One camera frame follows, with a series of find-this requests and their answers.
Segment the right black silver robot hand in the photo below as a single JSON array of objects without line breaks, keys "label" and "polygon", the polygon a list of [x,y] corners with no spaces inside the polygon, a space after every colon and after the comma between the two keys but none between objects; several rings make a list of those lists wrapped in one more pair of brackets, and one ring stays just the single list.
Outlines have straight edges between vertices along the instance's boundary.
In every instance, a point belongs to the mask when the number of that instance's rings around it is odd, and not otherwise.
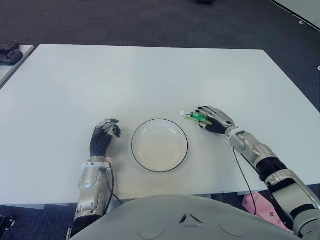
[{"label": "right black silver robot hand", "polygon": [[199,127],[214,134],[224,135],[230,127],[235,126],[235,122],[222,110],[210,106],[199,106],[196,113],[206,116],[211,124],[199,122]]}]

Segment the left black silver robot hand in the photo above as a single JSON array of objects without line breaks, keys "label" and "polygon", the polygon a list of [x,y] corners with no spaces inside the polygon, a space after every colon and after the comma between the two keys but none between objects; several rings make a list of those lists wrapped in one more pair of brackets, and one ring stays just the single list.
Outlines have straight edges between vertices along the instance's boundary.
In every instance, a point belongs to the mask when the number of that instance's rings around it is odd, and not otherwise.
[{"label": "left black silver robot hand", "polygon": [[121,136],[118,126],[120,121],[113,118],[104,119],[93,130],[89,145],[90,157],[105,157],[113,137]]}]

